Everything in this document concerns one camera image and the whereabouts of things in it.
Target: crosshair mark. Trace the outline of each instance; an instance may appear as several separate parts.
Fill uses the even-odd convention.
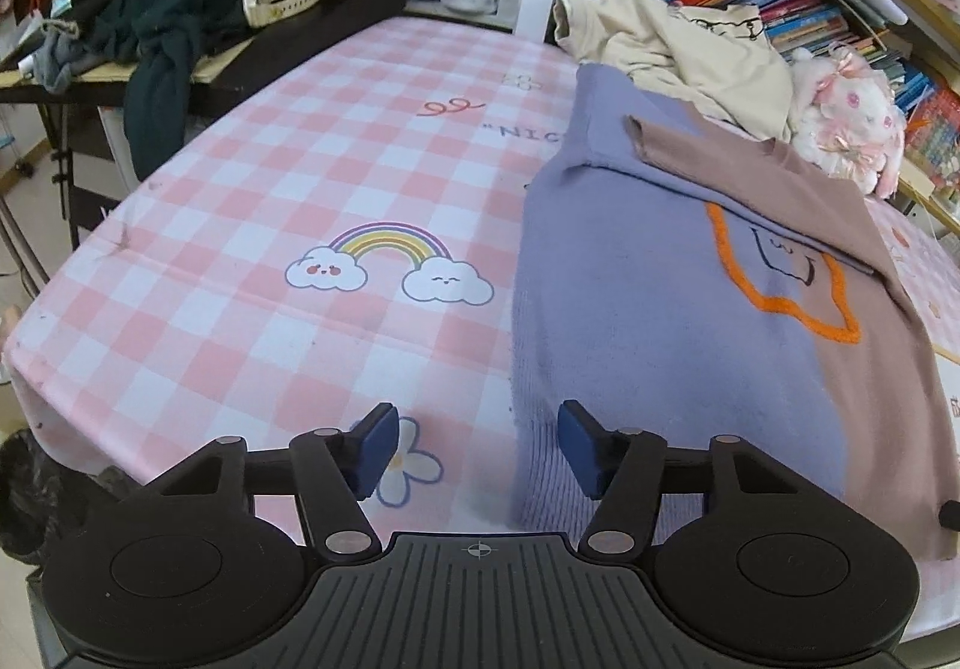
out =
[[[496,548],[493,548],[482,541],[477,541],[469,547],[464,547],[464,552],[471,554],[473,557],[486,557],[491,553],[495,553]]]

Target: white watch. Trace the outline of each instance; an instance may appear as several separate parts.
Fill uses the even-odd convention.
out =
[[[318,4],[320,0],[243,0],[243,14],[252,28],[265,28]]]

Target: trash bag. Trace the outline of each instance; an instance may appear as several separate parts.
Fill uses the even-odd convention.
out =
[[[29,429],[0,445],[0,550],[42,566],[62,537],[118,498],[47,455]]]

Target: floor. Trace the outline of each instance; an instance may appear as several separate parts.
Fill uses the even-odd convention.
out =
[[[51,274],[70,254],[70,235],[61,219],[58,188],[50,181],[56,172],[49,157],[37,166],[34,178],[21,181],[8,195],[13,215],[37,257]],[[75,177],[86,189],[111,197],[122,196],[123,186],[112,163],[78,155]],[[24,308],[30,297],[23,289],[10,254],[0,244],[0,310],[11,304]],[[23,425],[23,415],[9,385],[0,386],[0,439]],[[0,553],[0,667],[41,669],[34,626],[27,605],[24,578],[32,567]]]

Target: dark green cloth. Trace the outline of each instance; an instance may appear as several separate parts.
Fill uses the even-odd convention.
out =
[[[112,0],[83,44],[118,63],[139,60],[124,93],[133,169],[145,179],[184,145],[197,61],[250,34],[240,0]]]

